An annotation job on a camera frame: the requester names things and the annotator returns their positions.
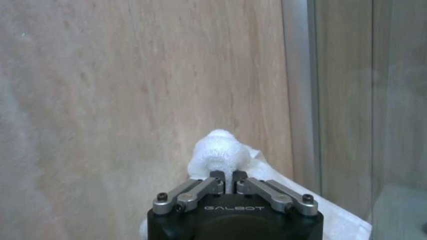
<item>wooden wall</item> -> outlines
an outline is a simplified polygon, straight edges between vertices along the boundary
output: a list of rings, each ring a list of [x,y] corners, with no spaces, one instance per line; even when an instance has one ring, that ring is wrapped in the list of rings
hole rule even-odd
[[[138,239],[214,128],[292,177],[280,0],[0,3],[0,239]]]
[[[321,195],[371,213],[372,1],[315,2]]]

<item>black screw head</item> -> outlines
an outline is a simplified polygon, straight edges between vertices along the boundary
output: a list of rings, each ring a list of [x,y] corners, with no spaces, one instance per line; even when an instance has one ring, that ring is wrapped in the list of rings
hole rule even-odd
[[[305,203],[305,204],[312,204],[315,202],[315,197],[311,195],[311,194],[304,194],[301,196],[301,201]]]
[[[184,205],[180,205],[180,204],[176,204],[174,206],[174,211],[177,213],[182,213],[185,211],[185,206]]]
[[[168,200],[168,194],[165,192],[160,192],[157,194],[157,201],[166,201]]]

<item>screw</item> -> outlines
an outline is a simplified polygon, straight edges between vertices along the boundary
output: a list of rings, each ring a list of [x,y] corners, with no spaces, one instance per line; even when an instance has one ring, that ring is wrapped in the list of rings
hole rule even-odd
[[[168,194],[166,194],[165,192],[160,192],[160,193],[157,194],[157,201],[164,202],[164,201],[166,201],[166,200],[168,200]]]
[[[178,198],[184,201],[190,200],[193,198],[193,195],[189,193],[182,193],[178,195]]]
[[[285,196],[285,195],[278,195],[276,198],[277,198],[280,201],[286,200],[286,196]]]
[[[176,206],[174,206],[174,211],[176,211],[177,213],[182,213],[182,212],[185,211],[185,206],[181,205],[181,204],[176,204]]]
[[[304,194],[301,196],[301,201],[305,203],[305,204],[312,204],[315,202],[315,197],[311,195],[311,194]]]

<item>white towel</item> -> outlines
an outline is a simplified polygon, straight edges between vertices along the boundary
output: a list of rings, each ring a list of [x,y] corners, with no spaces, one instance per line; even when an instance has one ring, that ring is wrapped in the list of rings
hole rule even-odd
[[[225,192],[230,193],[232,173],[245,171],[246,176],[258,180],[274,180],[298,194],[313,195],[323,213],[324,240],[368,240],[372,226],[357,216],[321,198],[308,189],[285,178],[266,163],[261,151],[241,144],[225,130],[213,130],[194,145],[188,164],[192,179],[205,179],[209,172],[220,170],[225,174]],[[140,225],[141,239],[146,239],[146,220]]]

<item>crumpled white fabric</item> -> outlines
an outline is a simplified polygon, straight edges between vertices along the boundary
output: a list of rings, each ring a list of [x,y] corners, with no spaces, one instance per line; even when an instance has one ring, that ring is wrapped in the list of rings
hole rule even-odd
[[[372,226],[352,213],[285,178],[266,163],[261,151],[241,144],[222,129],[213,130],[194,145],[188,164],[192,179],[205,179],[209,172],[220,170],[225,175],[225,192],[229,193],[232,173],[245,171],[248,177],[274,180],[298,194],[312,194],[323,213],[324,240],[368,240]],[[140,225],[141,239],[146,239],[146,220]]]

